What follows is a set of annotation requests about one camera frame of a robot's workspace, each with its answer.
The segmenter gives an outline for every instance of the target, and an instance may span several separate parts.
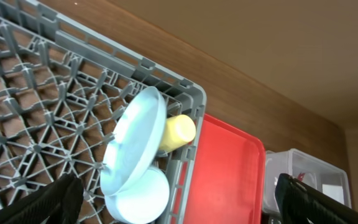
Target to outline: dish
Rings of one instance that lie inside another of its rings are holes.
[[[145,174],[125,192],[105,197],[111,216],[124,223],[150,223],[168,204],[169,184],[160,169],[150,166]]]
[[[103,194],[125,191],[144,174],[157,153],[166,119],[167,106],[156,87],[145,88],[129,103],[104,153]]]

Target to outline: gray plastic dish rack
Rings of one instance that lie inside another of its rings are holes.
[[[156,159],[170,183],[157,223],[182,223],[206,105],[197,84],[30,0],[0,0],[0,209],[65,172],[83,179],[79,222],[114,223],[99,186],[106,143],[131,99],[156,86],[197,137]]]

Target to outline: red plastic bin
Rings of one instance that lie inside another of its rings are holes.
[[[208,114],[198,143],[184,223],[260,223],[265,149]]]

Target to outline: brown tabletop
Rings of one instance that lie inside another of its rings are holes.
[[[201,85],[208,97],[206,112],[258,137],[266,150],[294,147],[348,170],[340,127],[246,74],[109,1],[41,2]]]

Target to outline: crate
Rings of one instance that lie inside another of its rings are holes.
[[[101,161],[116,122],[147,86],[161,92],[168,116],[196,123],[191,144],[155,161],[171,192],[157,223],[181,223],[204,90],[37,1],[0,0],[0,209],[73,172],[85,188],[79,222],[113,223],[99,186]]]

